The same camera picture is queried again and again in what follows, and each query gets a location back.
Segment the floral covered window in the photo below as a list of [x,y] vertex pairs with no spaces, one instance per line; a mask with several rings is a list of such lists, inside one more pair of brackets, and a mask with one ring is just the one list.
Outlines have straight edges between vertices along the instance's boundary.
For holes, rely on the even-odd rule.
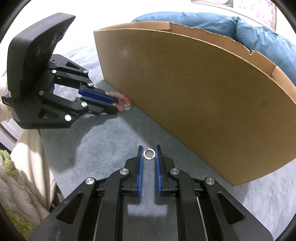
[[205,4],[246,16],[253,21],[275,31],[277,25],[276,5],[272,1],[260,0],[227,0],[227,1],[191,1],[192,3]]

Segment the green fluffy rug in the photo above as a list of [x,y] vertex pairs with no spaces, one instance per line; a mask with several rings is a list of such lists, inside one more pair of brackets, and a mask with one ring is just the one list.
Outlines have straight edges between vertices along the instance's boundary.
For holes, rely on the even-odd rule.
[[[4,178],[11,177],[14,180],[17,180],[18,175],[15,165],[10,158],[10,154],[6,150],[1,150],[1,169],[4,171],[1,176],[4,176]],[[2,206],[5,214],[8,216],[18,233],[25,240],[28,240],[30,234],[35,229],[35,226],[20,215],[20,212],[17,211],[14,202],[5,201],[5,204],[2,203]]]

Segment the brown cardboard box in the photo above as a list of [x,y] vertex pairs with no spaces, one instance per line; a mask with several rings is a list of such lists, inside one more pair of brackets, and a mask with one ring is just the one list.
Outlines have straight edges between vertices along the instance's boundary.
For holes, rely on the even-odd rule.
[[231,184],[295,159],[295,85],[261,53],[165,21],[94,38],[104,79]]

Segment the beige blanket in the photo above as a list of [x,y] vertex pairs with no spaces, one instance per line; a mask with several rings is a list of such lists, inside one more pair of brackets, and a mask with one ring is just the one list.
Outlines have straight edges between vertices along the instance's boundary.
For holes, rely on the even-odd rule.
[[1,176],[1,204],[14,202],[20,215],[36,226],[49,215],[56,191],[40,132],[24,130],[10,158],[18,178]]

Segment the blue duvet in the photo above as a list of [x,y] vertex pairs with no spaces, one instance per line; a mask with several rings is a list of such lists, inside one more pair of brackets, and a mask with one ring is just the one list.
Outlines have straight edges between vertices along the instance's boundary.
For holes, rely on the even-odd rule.
[[224,35],[273,61],[295,83],[295,44],[266,27],[254,27],[238,16],[163,11],[139,16],[133,22],[167,21]]

